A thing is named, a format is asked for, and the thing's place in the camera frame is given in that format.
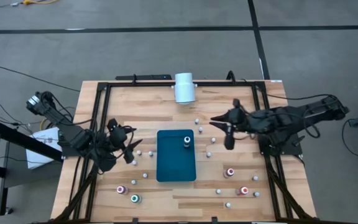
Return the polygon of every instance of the wooden tabletop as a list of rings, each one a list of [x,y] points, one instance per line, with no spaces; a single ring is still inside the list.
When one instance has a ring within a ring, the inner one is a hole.
[[[97,84],[95,81],[83,82],[75,122],[91,118]],[[282,82],[266,81],[266,87],[268,94],[285,96]],[[103,94],[98,120],[101,117]],[[140,222],[207,222],[213,216],[218,217],[219,221],[274,221],[265,161],[259,153],[257,140],[247,138],[236,141],[234,150],[228,151],[223,146],[224,133],[208,124],[211,117],[232,108],[233,98],[240,99],[248,111],[255,110],[252,92],[247,86],[198,87],[196,101],[190,105],[176,104],[170,87],[112,88],[106,121],[116,118],[122,125],[137,128],[134,141],[143,141],[135,151],[141,150],[143,155],[135,155],[137,166],[119,159],[112,170],[98,176],[91,221],[130,222],[137,217]],[[272,108],[287,105],[283,99],[269,97],[268,100]],[[199,125],[194,122],[196,118],[200,119]],[[89,124],[83,124],[82,127],[89,128]],[[198,134],[199,127],[204,129],[202,134]],[[156,136],[157,131],[163,129],[192,129],[195,132],[197,179],[194,182],[157,182]],[[149,151],[155,153],[154,157],[148,156]],[[206,152],[211,152],[212,156],[207,158]],[[59,215],[68,204],[76,160],[69,158],[64,162],[51,218]],[[282,161],[289,191],[307,213],[315,216],[302,163],[294,156],[282,156]],[[228,168],[233,168],[235,174],[225,179],[223,171]],[[252,180],[255,175],[258,181]],[[131,180],[136,180],[137,184],[132,185]],[[129,194],[119,195],[116,192],[118,185],[126,186]],[[237,196],[235,189],[242,186],[247,187],[250,193]],[[221,189],[222,194],[217,195],[216,189]],[[259,197],[252,195],[256,191],[260,193]],[[282,195],[278,189],[277,192],[282,217],[285,217]],[[132,203],[132,194],[139,194],[142,202]],[[82,217],[87,194],[84,198]],[[227,202],[231,208],[225,208]]]

